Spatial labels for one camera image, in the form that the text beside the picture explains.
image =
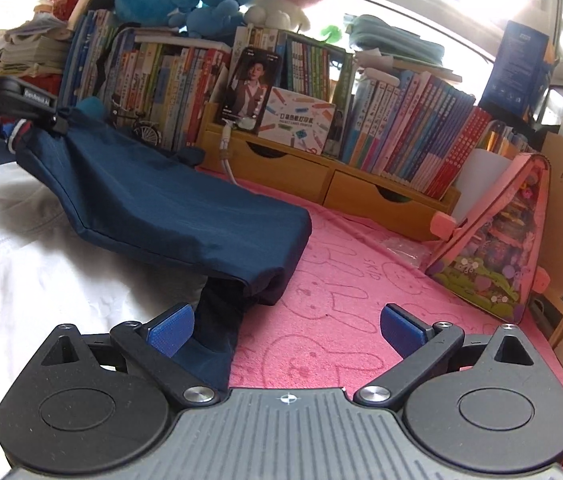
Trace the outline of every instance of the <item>drawer handle cutout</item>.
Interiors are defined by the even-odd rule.
[[[375,187],[377,188],[377,191],[379,191],[379,194],[384,198],[384,200],[388,200],[389,202],[405,203],[410,202],[411,200],[407,196],[386,189],[385,187],[378,186],[377,184],[375,184]]]
[[[260,146],[259,144],[255,144],[254,142],[246,141],[246,143],[254,153],[257,153],[257,155],[263,156],[264,158],[282,158],[283,156],[288,155],[288,153],[273,150],[272,148],[268,148],[267,146]]]

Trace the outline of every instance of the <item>white bedsheet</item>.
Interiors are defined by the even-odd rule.
[[[57,324],[101,333],[146,321],[196,303],[205,280],[83,242],[50,190],[14,163],[0,166],[0,400]],[[0,447],[0,479],[8,469]]]

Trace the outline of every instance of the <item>triangular hole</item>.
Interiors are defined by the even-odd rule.
[[[72,341],[67,335],[62,335],[46,354],[42,366],[64,365],[76,361],[79,361],[79,357]]]
[[[497,354],[495,354],[495,361],[524,366],[532,366],[534,364],[521,341],[512,335],[507,335],[503,338]]]

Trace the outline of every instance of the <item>printed box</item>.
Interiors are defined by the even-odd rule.
[[[334,114],[334,104],[273,88],[257,136],[321,155]]]

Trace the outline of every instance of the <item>wooden desk organizer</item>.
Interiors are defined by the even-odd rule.
[[[213,123],[217,105],[207,105],[197,146],[206,150],[203,168],[223,173],[222,126]],[[370,218],[413,240],[434,240],[430,225],[437,211],[452,212],[459,191],[434,200],[387,178],[351,168],[325,156],[233,130],[228,149],[236,178],[273,187],[346,214]]]

